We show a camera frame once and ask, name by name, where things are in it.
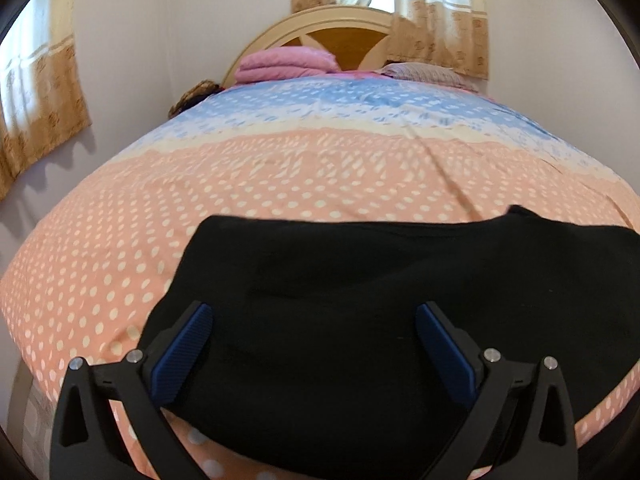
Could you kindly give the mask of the black pants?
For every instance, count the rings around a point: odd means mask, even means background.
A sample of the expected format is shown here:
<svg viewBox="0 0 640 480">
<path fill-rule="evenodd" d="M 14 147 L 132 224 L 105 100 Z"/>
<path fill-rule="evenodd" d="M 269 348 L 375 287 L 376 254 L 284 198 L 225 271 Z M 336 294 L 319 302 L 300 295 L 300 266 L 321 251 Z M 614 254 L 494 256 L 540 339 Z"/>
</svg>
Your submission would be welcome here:
<svg viewBox="0 0 640 480">
<path fill-rule="evenodd" d="M 604 468 L 639 428 L 639 237 L 520 207 L 473 223 L 213 216 L 186 245 L 139 344 L 198 301 L 213 325 L 163 406 L 240 455 L 318 479 L 416 479 L 468 411 L 422 342 L 434 302 L 481 349 L 558 360 Z"/>
</svg>

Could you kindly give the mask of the polka dot bed quilt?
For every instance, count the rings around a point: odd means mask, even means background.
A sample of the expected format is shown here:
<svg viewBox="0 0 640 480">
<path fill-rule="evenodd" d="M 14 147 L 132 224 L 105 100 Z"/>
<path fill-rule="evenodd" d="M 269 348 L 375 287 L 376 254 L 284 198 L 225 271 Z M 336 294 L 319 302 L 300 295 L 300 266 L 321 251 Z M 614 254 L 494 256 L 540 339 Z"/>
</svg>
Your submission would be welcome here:
<svg viewBox="0 0 640 480">
<path fill-rule="evenodd" d="M 83 180 L 29 235 L 1 281 L 12 335 L 55 411 L 68 363 L 140 348 L 186 245 L 207 218 L 473 223 L 511 207 L 639 237 L 639 200 L 611 169 L 528 118 L 468 92 L 383 78 L 261 82 L 212 96 Z M 134 464 L 160 479 L 122 404 Z M 207 478 L 318 479 L 235 453 L 166 408 Z M 576 479 L 634 479 L 639 428 Z"/>
</svg>

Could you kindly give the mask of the beige side window curtain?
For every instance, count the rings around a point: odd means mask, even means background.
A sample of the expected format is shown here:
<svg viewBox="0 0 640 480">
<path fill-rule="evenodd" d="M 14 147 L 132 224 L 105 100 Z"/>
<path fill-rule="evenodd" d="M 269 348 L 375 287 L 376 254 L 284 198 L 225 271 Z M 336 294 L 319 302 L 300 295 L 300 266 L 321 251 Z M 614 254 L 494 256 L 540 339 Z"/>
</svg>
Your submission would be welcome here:
<svg viewBox="0 0 640 480">
<path fill-rule="evenodd" d="M 1 195 L 91 125 L 78 75 L 75 0 L 29 0 L 1 43 Z"/>
</svg>

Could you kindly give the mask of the striped pillow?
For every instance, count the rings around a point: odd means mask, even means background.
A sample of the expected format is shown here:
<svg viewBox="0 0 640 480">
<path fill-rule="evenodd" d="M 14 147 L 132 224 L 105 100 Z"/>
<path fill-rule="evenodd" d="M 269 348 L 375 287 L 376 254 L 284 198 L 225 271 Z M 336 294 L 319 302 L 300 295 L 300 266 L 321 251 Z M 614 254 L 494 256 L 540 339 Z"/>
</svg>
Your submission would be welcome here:
<svg viewBox="0 0 640 480">
<path fill-rule="evenodd" d="M 457 74 L 450 68 L 421 62 L 390 63 L 378 70 L 385 77 L 399 80 L 436 84 L 436 86 L 455 88 L 472 93 L 480 92 L 474 82 Z"/>
</svg>

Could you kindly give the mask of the brown furry item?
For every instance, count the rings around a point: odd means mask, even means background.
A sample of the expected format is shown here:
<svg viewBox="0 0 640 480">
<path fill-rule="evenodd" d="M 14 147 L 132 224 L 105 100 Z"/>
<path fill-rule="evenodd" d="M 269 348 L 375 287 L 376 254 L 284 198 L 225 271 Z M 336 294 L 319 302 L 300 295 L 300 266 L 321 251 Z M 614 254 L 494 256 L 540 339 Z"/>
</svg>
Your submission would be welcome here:
<svg viewBox="0 0 640 480">
<path fill-rule="evenodd" d="M 168 118 L 175 118 L 186 110 L 190 110 L 190 108 L 200 104 L 209 96 L 214 96 L 223 91 L 224 87 L 216 84 L 215 81 L 209 79 L 202 80 L 190 90 L 183 93 L 181 98 L 178 99 L 178 102 L 168 110 Z"/>
</svg>

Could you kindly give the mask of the folded pink blanket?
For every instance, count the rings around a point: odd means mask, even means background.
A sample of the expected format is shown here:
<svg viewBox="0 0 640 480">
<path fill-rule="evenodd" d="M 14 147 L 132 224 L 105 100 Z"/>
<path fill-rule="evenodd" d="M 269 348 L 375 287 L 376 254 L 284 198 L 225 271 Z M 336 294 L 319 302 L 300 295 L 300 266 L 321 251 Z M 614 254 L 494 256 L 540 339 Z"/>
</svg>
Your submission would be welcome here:
<svg viewBox="0 0 640 480">
<path fill-rule="evenodd" d="M 244 56 L 235 71 L 238 84 L 335 74 L 335 56 L 311 47 L 276 47 Z"/>
</svg>

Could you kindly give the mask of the cream wooden headboard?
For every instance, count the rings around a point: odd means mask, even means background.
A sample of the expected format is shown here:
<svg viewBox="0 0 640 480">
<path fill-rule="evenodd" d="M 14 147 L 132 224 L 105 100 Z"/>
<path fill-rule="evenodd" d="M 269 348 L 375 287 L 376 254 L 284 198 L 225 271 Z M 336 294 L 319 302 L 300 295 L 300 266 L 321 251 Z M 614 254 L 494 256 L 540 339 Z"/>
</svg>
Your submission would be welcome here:
<svg viewBox="0 0 640 480">
<path fill-rule="evenodd" d="M 362 6 L 318 6 L 278 21 L 257 36 L 228 69 L 222 86 L 235 85 L 244 56 L 275 47 L 304 46 L 332 53 L 342 70 L 379 70 L 387 61 L 393 15 Z"/>
</svg>

